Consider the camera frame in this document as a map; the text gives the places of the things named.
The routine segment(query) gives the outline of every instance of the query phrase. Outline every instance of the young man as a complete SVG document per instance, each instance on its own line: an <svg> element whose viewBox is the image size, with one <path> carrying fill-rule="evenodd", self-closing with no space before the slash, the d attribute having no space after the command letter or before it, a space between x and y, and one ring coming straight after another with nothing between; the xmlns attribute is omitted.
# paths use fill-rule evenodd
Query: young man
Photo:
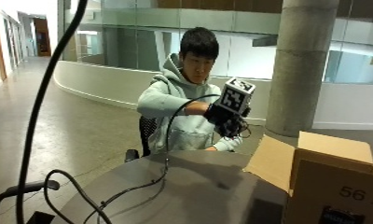
<svg viewBox="0 0 373 224"><path fill-rule="evenodd" d="M149 88L138 98L137 111L146 118L156 118L157 129L149 137L152 153L165 151L165 132L169 119L190 99L206 94L221 94L217 86L207 84L209 74L218 55L214 33L202 27L184 34L178 55L170 54ZM203 118L210 103L218 97L202 98L186 105L170 127L169 150L227 151L241 143L241 138L221 138L211 143L214 126Z"/></svg>

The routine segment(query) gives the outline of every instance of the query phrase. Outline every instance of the gray tabletop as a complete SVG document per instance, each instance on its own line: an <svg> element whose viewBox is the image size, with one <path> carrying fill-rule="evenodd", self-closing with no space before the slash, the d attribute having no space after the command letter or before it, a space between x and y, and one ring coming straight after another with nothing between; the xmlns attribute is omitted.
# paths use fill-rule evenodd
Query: gray tabletop
<svg viewBox="0 0 373 224"><path fill-rule="evenodd" d="M149 183L160 177L164 158L154 155L121 165L84 188L86 195L100 203L124 189ZM279 224L285 192L242 172L249 160L229 152L172 152L165 181L125 193L104 212L113 224ZM73 223L82 223L92 208L76 194L61 212ZM56 217L52 223L65 222ZM88 223L97 223L97 215Z"/></svg>

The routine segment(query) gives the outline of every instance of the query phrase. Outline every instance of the man's hand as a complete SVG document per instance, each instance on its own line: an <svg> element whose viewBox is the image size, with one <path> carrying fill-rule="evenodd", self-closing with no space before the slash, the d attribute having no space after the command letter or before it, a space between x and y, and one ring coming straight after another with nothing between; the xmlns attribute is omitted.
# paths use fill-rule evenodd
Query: man's hand
<svg viewBox="0 0 373 224"><path fill-rule="evenodd" d="M203 115L207 108L209 108L207 103L193 101L185 107L185 115Z"/></svg>
<svg viewBox="0 0 373 224"><path fill-rule="evenodd" d="M215 151L215 148L214 147L207 147L205 150L206 151Z"/></svg>

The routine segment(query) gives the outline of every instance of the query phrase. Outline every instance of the hallway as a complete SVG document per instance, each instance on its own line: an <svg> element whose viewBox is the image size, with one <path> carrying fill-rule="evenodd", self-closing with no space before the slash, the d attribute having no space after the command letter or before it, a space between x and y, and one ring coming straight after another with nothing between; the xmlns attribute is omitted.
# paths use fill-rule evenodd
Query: hallway
<svg viewBox="0 0 373 224"><path fill-rule="evenodd" d="M28 58L0 87L0 193L17 184L29 111L47 63L48 58ZM140 149L138 117L134 110L86 100L51 82L37 119L28 181L44 180L52 169L61 169L84 186L122 164L125 150ZM262 132L262 127L251 126L251 137L237 152L253 153ZM313 132L362 140L373 146L373 131ZM53 179L62 186L49 192L49 198L61 208L76 190L61 176ZM15 198L0 204L0 223L15 223L13 202ZM24 207L25 218L36 210L53 214L41 191L25 194Z"/></svg>

